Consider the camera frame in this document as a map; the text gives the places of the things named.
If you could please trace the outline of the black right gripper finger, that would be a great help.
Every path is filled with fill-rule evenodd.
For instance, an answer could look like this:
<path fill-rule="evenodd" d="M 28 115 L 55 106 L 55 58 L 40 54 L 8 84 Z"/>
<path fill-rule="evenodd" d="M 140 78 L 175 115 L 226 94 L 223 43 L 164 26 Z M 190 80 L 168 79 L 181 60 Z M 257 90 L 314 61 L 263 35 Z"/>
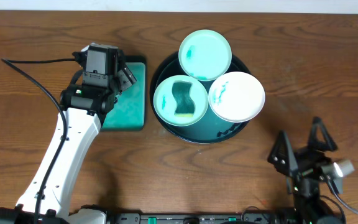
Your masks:
<path fill-rule="evenodd" d="M 308 149 L 321 152 L 334 152 L 338 149 L 331 135 L 328 133 L 321 118 L 315 116 L 312 121 L 308 138 Z"/>
<path fill-rule="evenodd" d="M 285 131 L 279 131 L 267 161 L 277 172 L 287 177 L 295 177 L 298 174 L 298 163 Z"/>

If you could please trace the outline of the green scouring sponge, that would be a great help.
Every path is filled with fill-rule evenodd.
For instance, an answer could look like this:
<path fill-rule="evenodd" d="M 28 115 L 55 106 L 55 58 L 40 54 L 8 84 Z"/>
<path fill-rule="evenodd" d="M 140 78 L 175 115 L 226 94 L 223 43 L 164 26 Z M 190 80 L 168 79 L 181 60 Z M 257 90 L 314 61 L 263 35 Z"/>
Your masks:
<path fill-rule="evenodd" d="M 174 115 L 178 117 L 193 117 L 195 104 L 191 99 L 190 90 L 192 83 L 175 82 L 172 85 L 172 95 L 177 104 Z"/>

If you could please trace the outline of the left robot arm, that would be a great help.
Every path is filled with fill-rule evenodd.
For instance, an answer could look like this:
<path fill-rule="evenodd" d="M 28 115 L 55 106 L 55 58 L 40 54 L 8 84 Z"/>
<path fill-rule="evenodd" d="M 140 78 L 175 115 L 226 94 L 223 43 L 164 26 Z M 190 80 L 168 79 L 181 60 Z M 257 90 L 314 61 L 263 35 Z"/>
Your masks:
<path fill-rule="evenodd" d="M 37 85 L 58 109 L 50 145 L 31 184 L 14 208 L 0 208 L 0 223 L 107 223 L 108 213 L 92 207 L 70 214 L 70 200 L 88 149 L 99 134 L 106 115 L 123 91 L 136 83 L 124 52 L 114 46 L 89 44 L 74 52 L 82 69 L 56 100 L 26 72 L 17 60 L 4 63 Z"/>

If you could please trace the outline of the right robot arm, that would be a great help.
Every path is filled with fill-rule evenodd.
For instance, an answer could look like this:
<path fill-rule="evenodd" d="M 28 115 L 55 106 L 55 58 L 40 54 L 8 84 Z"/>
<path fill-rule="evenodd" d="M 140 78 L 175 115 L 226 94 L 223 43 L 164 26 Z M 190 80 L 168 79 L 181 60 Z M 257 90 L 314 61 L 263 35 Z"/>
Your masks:
<path fill-rule="evenodd" d="M 307 145 L 294 151 L 288 135 L 281 130 L 267 161 L 287 178 L 287 187 L 293 195 L 293 208 L 279 208 L 271 213 L 269 223 L 345 223 L 343 210 L 335 214 L 321 200 L 319 185 L 328 184 L 334 193 L 339 189 L 334 181 L 334 161 L 325 152 L 334 152 L 337 145 L 321 118 L 312 121 Z"/>

